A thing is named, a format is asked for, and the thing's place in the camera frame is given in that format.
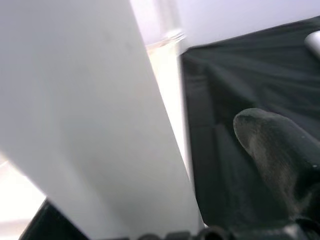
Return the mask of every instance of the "white surface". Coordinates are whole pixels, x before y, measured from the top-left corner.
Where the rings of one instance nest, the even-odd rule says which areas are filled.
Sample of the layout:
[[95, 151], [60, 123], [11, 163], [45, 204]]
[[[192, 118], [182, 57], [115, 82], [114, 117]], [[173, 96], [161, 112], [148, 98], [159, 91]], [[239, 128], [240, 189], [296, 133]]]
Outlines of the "white surface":
[[0, 153], [0, 240], [18, 240], [45, 196]]
[[1, 1], [0, 30], [0, 149], [91, 239], [195, 233], [129, 1]]
[[146, 45], [181, 34], [175, 0], [130, 0], [130, 3]]
[[176, 0], [188, 46], [320, 15], [319, 0]]
[[168, 42], [148, 51], [152, 69], [168, 114], [182, 160], [193, 184], [193, 169], [187, 138], [186, 112], [183, 96], [178, 42]]

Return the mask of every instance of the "black fabric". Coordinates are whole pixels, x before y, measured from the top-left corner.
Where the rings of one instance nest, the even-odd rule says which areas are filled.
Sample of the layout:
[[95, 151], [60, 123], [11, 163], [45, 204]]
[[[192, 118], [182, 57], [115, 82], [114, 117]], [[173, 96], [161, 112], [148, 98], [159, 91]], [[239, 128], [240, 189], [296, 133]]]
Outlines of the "black fabric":
[[89, 240], [47, 200], [19, 240]]
[[320, 140], [320, 60], [304, 45], [317, 30], [320, 17], [182, 55], [195, 193], [207, 225], [288, 219], [239, 144], [233, 119], [244, 109], [261, 108], [292, 119]]

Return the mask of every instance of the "white wall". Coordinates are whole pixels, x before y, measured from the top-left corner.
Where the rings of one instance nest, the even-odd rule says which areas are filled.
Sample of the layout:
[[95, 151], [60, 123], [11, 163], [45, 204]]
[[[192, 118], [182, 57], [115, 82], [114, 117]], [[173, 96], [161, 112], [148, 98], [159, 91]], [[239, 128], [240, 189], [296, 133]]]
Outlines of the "white wall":
[[0, 1], [0, 150], [91, 239], [199, 229], [127, 0]]
[[146, 45], [181, 35], [180, 18], [174, 0], [130, 0]]
[[150, 49], [148, 54], [185, 169], [191, 183], [193, 183], [178, 47], [178, 42], [171, 41]]
[[188, 46], [320, 15], [319, 0], [176, 0]]

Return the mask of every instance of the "blurry foreground object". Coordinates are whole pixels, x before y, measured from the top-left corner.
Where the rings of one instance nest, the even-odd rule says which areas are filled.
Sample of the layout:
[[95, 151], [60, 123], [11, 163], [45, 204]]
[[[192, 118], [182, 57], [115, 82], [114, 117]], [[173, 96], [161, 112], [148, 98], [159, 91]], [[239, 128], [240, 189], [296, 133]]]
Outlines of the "blurry foreground object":
[[320, 31], [310, 33], [304, 43], [320, 59]]
[[293, 220], [320, 222], [320, 144], [292, 120], [258, 108], [241, 111], [235, 134]]

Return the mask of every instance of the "white panel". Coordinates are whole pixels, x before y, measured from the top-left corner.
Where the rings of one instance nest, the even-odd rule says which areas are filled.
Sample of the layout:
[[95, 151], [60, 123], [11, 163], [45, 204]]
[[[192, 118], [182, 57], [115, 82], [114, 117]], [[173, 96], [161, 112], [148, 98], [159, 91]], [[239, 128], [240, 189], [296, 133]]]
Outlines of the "white panel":
[[130, 0], [135, 19], [146, 45], [161, 41], [166, 35], [158, 0]]
[[178, 47], [179, 42], [170, 41], [150, 49], [148, 54], [186, 171], [193, 183]]
[[320, 15], [319, 0], [176, 0], [189, 46]]
[[127, 0], [0, 1], [0, 149], [90, 238], [199, 229]]

